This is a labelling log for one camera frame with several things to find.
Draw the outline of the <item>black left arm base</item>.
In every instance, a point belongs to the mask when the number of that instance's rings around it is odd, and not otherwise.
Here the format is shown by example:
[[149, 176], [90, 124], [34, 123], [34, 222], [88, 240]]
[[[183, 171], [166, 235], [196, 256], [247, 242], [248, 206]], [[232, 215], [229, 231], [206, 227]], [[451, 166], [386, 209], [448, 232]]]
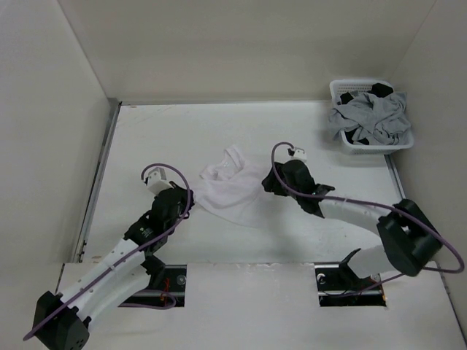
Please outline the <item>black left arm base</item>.
[[185, 306], [187, 266], [167, 265], [158, 275], [152, 276], [147, 287], [123, 302], [125, 307], [145, 307], [156, 310]]

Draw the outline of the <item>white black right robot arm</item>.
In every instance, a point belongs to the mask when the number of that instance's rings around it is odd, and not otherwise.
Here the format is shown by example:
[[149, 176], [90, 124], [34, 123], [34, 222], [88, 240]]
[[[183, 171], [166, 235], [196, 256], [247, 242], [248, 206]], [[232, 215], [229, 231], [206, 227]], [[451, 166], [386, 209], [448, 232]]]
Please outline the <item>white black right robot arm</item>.
[[267, 193], [294, 198], [308, 214], [349, 223], [380, 239], [380, 244], [355, 249], [339, 263], [338, 277], [346, 288], [356, 288], [378, 273], [398, 271], [415, 277], [443, 247], [440, 240], [417, 224], [433, 229], [415, 202], [404, 199], [386, 209], [374, 204], [359, 206], [346, 198], [333, 199], [329, 192], [335, 187], [316, 183], [300, 160], [275, 162], [261, 184]]

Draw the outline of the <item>white tank top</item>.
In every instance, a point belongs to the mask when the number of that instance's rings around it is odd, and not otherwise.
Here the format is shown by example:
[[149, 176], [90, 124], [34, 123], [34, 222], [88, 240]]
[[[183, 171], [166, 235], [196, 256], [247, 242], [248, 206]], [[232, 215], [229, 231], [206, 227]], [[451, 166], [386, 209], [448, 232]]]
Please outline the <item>white tank top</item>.
[[190, 188], [195, 202], [209, 213], [237, 225], [262, 228], [273, 209], [273, 198], [261, 184], [269, 171], [269, 165], [231, 145], [224, 149], [223, 159], [206, 166]]

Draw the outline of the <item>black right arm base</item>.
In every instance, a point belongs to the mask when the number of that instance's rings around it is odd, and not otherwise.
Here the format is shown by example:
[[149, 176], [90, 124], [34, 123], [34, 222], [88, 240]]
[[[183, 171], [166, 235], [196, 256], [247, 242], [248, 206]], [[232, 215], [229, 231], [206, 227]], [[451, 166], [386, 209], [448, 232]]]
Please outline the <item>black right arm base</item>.
[[320, 307], [386, 306], [382, 286], [374, 286], [379, 275], [361, 279], [348, 267], [359, 251], [355, 249], [341, 262], [314, 266]]

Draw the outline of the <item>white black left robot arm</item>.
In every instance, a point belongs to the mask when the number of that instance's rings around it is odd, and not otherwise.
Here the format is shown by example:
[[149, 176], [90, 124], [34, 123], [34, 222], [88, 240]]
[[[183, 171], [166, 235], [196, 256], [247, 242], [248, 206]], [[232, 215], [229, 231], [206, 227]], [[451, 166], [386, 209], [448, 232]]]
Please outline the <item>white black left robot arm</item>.
[[178, 186], [162, 190], [152, 207], [118, 241], [111, 252], [67, 289], [44, 293], [36, 303], [33, 326], [25, 338], [38, 338], [47, 349], [82, 349], [98, 318], [117, 307], [142, 308], [135, 300], [148, 290], [148, 308], [177, 304], [170, 293], [177, 275], [155, 256], [181, 221], [189, 217], [193, 192]]

